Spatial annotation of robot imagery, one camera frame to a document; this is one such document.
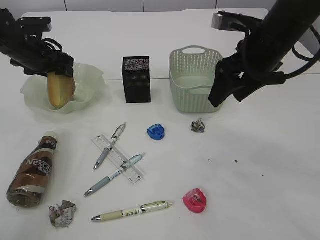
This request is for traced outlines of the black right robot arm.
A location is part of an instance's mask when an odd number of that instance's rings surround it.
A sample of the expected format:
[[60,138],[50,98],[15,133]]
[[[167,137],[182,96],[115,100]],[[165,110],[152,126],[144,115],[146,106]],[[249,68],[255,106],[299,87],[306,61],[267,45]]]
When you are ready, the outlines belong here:
[[[313,27],[319,16],[318,0],[278,0],[264,19],[226,11],[214,13],[212,28],[243,32],[245,36],[235,54],[217,63],[210,103],[218,107],[229,96],[241,102],[265,86],[282,85],[313,67],[320,54],[304,57],[294,51],[294,46],[307,30],[320,37]],[[279,69],[289,51],[306,64],[286,74]]]

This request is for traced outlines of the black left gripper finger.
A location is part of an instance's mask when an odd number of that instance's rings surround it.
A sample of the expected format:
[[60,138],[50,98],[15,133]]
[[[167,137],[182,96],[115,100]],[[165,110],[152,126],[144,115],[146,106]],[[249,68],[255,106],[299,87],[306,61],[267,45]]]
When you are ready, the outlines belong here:
[[56,75],[66,76],[68,78],[73,78],[74,69],[72,67],[59,67],[56,70]]

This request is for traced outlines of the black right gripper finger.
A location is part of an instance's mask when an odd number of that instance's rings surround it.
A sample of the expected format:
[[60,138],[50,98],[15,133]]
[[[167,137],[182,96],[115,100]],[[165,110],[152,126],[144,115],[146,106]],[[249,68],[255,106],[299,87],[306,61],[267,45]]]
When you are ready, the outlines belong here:
[[208,100],[214,107],[219,107],[230,95],[238,89],[238,76],[228,72],[218,71]]
[[261,82],[254,79],[246,79],[244,85],[241,86],[233,96],[238,102],[242,102],[245,98],[261,88]]

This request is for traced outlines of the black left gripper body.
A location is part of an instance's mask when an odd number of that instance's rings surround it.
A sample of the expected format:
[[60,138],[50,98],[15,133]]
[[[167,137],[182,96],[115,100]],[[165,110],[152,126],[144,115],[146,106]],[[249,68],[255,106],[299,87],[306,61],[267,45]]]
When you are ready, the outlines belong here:
[[43,68],[37,72],[37,75],[47,77],[48,73],[55,73],[58,68],[74,66],[75,59],[65,52],[56,52],[46,55],[41,61]]

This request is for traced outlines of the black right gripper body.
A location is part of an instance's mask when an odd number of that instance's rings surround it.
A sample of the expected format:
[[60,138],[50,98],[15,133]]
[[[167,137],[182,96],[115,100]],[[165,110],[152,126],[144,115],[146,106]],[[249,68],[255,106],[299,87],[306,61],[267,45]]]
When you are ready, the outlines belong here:
[[261,72],[249,66],[242,56],[236,54],[223,58],[216,65],[216,86],[265,87],[285,83],[283,72]]

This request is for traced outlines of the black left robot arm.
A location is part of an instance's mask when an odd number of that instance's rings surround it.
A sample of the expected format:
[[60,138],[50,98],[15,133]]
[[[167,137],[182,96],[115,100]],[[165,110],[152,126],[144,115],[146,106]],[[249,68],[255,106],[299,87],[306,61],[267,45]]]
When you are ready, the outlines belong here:
[[8,9],[0,10],[0,52],[10,64],[24,69],[26,75],[46,77],[48,73],[72,78],[74,58],[52,38],[42,38],[52,30],[50,17],[15,19]]

